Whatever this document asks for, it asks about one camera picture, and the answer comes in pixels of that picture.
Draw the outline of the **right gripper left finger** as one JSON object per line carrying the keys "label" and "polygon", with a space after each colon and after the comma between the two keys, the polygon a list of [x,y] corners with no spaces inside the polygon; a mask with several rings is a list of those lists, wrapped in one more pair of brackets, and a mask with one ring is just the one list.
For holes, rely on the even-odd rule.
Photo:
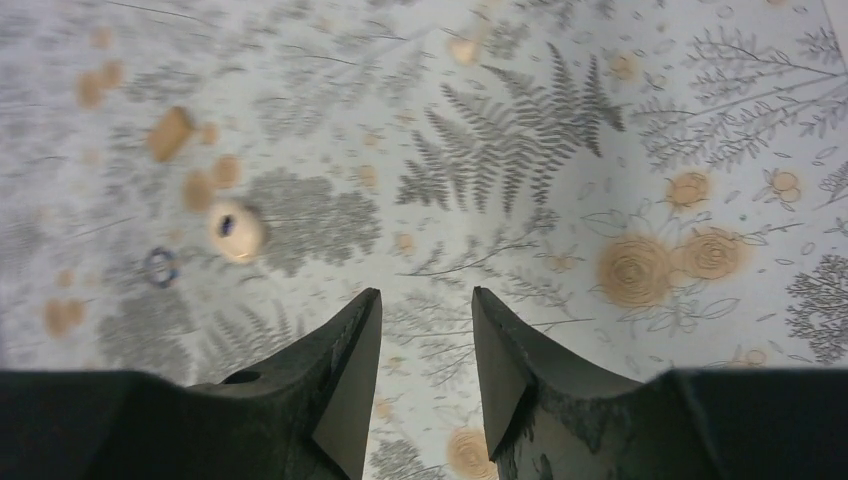
{"label": "right gripper left finger", "polygon": [[359,479],[382,301],[363,290],[320,328],[223,381],[137,371],[5,371],[5,479]]}

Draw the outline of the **blue poker chip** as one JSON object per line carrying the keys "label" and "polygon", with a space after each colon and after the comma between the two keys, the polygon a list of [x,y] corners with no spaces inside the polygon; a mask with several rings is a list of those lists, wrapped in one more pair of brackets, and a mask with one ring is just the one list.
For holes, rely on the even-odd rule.
{"label": "blue poker chip", "polygon": [[176,255],[163,247],[152,249],[143,260],[142,268],[147,282],[160,289],[172,286],[179,275]]}

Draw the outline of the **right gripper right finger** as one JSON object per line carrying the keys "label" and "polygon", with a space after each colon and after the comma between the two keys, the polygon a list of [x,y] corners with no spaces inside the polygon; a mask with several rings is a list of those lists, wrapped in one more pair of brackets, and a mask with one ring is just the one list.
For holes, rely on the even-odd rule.
{"label": "right gripper right finger", "polygon": [[843,479],[847,372],[673,368],[638,382],[472,298],[489,458],[503,479]]}

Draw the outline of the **floral patterned table mat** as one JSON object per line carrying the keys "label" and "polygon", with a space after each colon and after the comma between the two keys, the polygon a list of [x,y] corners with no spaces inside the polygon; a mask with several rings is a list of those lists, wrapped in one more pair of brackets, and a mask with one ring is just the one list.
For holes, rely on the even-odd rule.
{"label": "floral patterned table mat", "polygon": [[[639,381],[845,367],[846,10],[5,1],[1,365],[217,382],[377,288],[369,479],[496,477],[477,285]],[[267,229],[251,263],[208,238],[222,199]]]}

